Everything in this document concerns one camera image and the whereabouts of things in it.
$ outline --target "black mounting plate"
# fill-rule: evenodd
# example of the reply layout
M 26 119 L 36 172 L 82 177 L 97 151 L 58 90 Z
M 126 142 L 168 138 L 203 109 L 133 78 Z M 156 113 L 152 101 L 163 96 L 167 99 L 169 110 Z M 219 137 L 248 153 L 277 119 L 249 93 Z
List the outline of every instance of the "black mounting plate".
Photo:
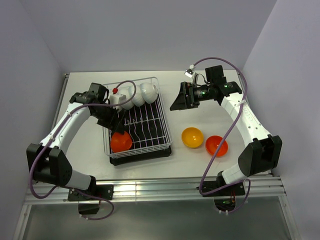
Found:
M 220 186 L 218 185 L 217 181 L 204 181 L 202 185 L 202 192 L 207 193 L 209 191 L 212 191 L 214 189 L 219 188 Z M 231 194 L 234 192 L 236 196 L 243 196 L 246 194 L 245 192 L 245 187 L 243 182 L 237 183 L 232 186 L 228 186 L 224 189 L 221 189 L 217 192 L 214 192 L 209 195 L 203 195 L 203 197 L 226 197 L 226 196 L 231 196 Z
M 95 197 L 112 200 L 114 194 L 114 186 L 111 184 L 106 185 L 97 185 L 96 190 L 94 193 Z M 72 193 L 69 192 L 68 194 L 68 201 L 69 202 L 78 202 L 78 201 L 91 201 L 95 200 L 91 197 L 82 196 L 81 194 L 77 193 L 76 191 L 73 191 Z

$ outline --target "white table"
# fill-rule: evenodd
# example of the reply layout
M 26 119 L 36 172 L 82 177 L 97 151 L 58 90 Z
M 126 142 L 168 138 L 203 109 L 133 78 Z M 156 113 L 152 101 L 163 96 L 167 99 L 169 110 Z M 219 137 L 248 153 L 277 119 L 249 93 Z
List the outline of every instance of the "white table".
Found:
M 228 82 L 235 81 L 240 86 L 236 71 L 225 70 L 224 74 Z M 187 127 L 199 128 L 205 141 L 211 135 L 223 136 L 232 124 L 232 119 L 213 100 L 201 102 L 196 109 L 170 111 L 169 108 L 179 93 L 180 82 L 190 81 L 184 71 L 70 73 L 60 103 L 58 120 L 66 111 L 70 97 L 76 92 L 87 91 L 91 83 L 107 84 L 147 77 L 156 77 L 159 80 L 167 123 L 173 139 L 171 156 L 113 166 L 104 152 L 102 127 L 96 124 L 96 118 L 90 117 L 76 134 L 66 154 L 75 170 L 95 176 L 98 180 L 189 178 L 203 175 L 211 159 L 205 142 L 197 149 L 187 148 L 181 141 L 182 131 Z M 227 142 L 228 153 L 224 157 L 216 158 L 208 176 L 216 176 L 220 171 L 234 165 L 245 148 L 237 128 L 231 132 Z

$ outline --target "wire rack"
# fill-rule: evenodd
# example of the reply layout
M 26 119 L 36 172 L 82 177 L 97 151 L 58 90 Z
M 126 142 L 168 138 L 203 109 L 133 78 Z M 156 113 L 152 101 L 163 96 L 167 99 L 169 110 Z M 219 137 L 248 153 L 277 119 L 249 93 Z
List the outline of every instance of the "wire rack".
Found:
M 145 103 L 141 107 L 134 106 L 130 110 L 122 110 L 123 125 L 132 138 L 132 146 L 127 151 L 113 152 L 110 148 L 111 131 L 103 128 L 104 151 L 111 158 L 123 158 L 138 154 L 154 152 L 169 148 L 172 137 L 167 124 L 167 117 L 163 107 L 163 99 L 156 77 L 133 80 L 137 87 L 142 83 L 152 83 L 158 89 L 158 96 L 152 104 Z M 112 90 L 119 82 L 105 84 Z M 121 88 L 130 87 L 130 83 Z

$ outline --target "wall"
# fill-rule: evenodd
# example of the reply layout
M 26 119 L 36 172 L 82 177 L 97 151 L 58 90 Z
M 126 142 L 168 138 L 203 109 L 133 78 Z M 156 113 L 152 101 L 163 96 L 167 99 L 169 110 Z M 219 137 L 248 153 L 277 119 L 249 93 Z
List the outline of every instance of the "wall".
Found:
M 0 3 L 0 233 L 11 239 L 28 185 L 26 149 L 49 132 L 63 75 L 18 0 Z
M 320 234 L 319 9 L 319 0 L 278 0 L 244 66 L 250 105 L 283 140 L 276 172 L 306 240 Z
M 184 70 L 210 56 L 242 68 L 276 2 L 20 1 L 65 72 Z

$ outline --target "orange bowl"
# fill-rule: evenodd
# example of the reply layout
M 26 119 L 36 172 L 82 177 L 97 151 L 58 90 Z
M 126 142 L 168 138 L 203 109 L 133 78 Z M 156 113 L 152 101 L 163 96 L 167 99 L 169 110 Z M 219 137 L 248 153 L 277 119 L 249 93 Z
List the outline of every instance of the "orange bowl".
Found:
M 205 141 L 205 149 L 206 151 L 210 154 L 213 155 L 215 154 L 220 142 L 222 140 L 221 136 L 210 136 L 206 141 Z M 222 157 L 228 152 L 228 143 L 227 141 L 224 141 L 220 150 L 218 151 L 218 154 L 216 155 L 217 157 Z
M 132 146 L 132 139 L 126 131 L 124 134 L 115 132 L 111 137 L 110 147 L 114 153 L 127 151 Z

